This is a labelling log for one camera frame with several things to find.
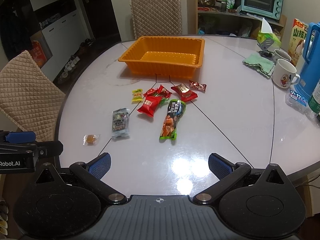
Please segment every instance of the green candy wrapper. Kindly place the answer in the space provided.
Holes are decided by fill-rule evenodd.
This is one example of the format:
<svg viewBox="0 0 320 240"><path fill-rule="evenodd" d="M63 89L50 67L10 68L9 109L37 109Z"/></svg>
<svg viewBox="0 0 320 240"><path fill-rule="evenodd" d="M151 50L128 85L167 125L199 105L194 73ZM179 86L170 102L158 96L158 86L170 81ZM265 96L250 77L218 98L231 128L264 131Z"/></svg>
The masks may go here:
<svg viewBox="0 0 320 240"><path fill-rule="evenodd" d="M176 124L180 117L183 115L186 109L186 103L173 99L169 102L167 116L163 122L160 139L171 139L177 138Z"/></svg>

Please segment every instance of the quilted chair cover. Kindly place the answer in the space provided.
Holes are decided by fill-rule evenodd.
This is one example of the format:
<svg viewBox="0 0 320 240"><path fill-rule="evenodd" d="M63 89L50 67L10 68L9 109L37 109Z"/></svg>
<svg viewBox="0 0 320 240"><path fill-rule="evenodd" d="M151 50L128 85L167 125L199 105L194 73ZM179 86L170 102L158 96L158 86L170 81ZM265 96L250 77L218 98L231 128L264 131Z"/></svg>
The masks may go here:
<svg viewBox="0 0 320 240"><path fill-rule="evenodd" d="M36 140L52 141L65 94L38 68L28 51L22 52L0 72L0 110Z"/></svg>
<svg viewBox="0 0 320 240"><path fill-rule="evenodd" d="M130 0L135 38L182 34L181 0Z"/></svg>

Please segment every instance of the chair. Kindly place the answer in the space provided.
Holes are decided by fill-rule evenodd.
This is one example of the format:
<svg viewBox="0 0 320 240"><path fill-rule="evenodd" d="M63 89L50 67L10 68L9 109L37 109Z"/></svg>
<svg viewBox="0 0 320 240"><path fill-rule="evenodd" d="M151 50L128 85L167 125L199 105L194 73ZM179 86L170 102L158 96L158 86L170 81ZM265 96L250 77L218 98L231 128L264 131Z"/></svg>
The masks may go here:
<svg viewBox="0 0 320 240"><path fill-rule="evenodd" d="M54 129L65 94L40 70L28 51L0 72L0 110L36 140L54 140Z"/></svg>
<svg viewBox="0 0 320 240"><path fill-rule="evenodd" d="M130 0L135 38L182 34L181 0Z"/></svg>

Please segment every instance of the orange plastic basket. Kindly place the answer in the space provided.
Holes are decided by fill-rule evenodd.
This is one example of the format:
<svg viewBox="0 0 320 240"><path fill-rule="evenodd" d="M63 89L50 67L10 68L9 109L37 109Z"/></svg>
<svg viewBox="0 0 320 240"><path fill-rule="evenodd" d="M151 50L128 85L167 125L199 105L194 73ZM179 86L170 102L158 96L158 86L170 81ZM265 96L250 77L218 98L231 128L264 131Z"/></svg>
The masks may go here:
<svg viewBox="0 0 320 240"><path fill-rule="evenodd" d="M140 37L118 59L134 74L170 75L192 78L202 66L204 39L145 36Z"/></svg>

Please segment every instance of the gray ribbed panel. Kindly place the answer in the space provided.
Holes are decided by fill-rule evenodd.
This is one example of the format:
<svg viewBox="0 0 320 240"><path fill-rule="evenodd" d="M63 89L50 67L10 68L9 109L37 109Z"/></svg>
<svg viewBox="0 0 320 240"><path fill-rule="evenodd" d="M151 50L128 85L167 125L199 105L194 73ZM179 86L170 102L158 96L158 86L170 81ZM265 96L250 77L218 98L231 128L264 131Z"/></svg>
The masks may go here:
<svg viewBox="0 0 320 240"><path fill-rule="evenodd" d="M248 240L225 227L212 208L195 205L187 196L139 195L107 208L92 228L69 239Z"/></svg>

